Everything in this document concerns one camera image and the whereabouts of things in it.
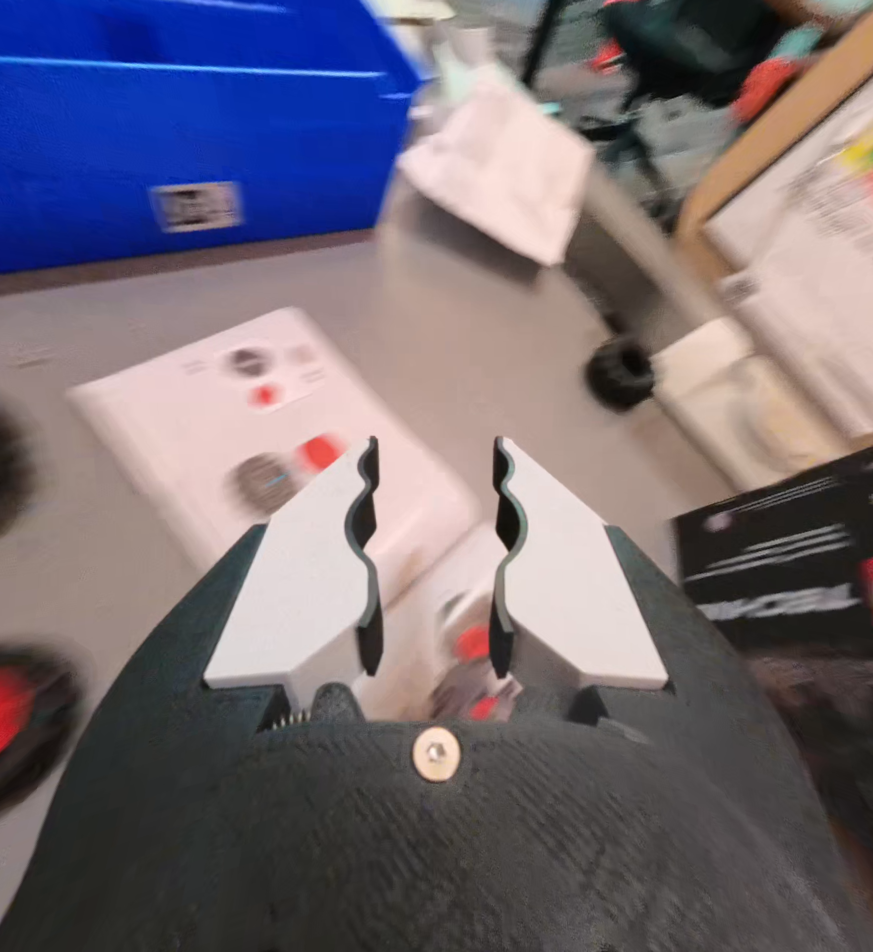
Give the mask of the blue plastic bin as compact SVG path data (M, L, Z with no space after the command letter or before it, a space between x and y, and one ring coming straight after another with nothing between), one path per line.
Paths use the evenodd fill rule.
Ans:
M424 83L364 2L0 1L0 274L371 229Z

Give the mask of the black printed box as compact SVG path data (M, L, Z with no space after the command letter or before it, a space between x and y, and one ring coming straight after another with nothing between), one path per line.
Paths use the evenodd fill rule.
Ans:
M682 589L740 652L873 657L873 446L674 528Z

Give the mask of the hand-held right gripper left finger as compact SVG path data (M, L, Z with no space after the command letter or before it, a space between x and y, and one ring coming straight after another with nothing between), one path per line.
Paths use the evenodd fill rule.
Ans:
M360 440L271 516L204 673L212 689L277 686L293 712L383 656L378 440Z

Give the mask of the black office chair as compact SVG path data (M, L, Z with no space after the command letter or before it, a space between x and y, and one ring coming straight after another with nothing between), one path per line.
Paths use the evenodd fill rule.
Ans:
M543 2L517 74L588 100L573 125L655 219L675 220L711 164L873 1Z

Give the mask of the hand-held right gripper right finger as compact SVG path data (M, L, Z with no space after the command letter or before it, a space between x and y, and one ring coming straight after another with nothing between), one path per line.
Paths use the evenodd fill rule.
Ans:
M492 451L490 660L505 720L606 720L667 700L668 671L605 521L508 437Z

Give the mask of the white instruction booklet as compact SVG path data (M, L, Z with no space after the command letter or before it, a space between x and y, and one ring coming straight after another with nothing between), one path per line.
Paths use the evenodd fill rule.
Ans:
M71 398L201 571L370 436L378 440L373 557L378 673L351 689L374 720L424 720L454 661L451 625L485 624L478 594L502 557L475 495L391 411L305 312L277 310Z

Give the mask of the grey desk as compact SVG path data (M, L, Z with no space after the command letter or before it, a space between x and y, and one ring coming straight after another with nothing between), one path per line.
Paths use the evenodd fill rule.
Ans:
M504 434L671 565L665 521L728 494L660 411L612 418L580 368L607 331L562 271L536 271L411 194L373 235L0 276L0 401L25 421L38 500L0 538L0 640L49 639L93 707L202 572L66 399L285 305L492 508Z

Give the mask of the printed cardboard box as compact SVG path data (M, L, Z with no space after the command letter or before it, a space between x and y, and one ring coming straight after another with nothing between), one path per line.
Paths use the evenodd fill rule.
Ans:
M676 243L836 428L873 442L873 11L698 182Z

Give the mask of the white paper bag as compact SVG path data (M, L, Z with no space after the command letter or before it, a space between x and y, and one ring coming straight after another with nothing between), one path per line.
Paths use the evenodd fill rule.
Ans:
M550 268L565 260L594 159L586 139L488 71L397 167L426 199Z

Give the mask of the pale plastic bag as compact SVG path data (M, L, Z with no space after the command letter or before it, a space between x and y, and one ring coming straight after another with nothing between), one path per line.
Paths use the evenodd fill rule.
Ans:
M731 318L653 356L654 396L741 492L847 456L850 446Z

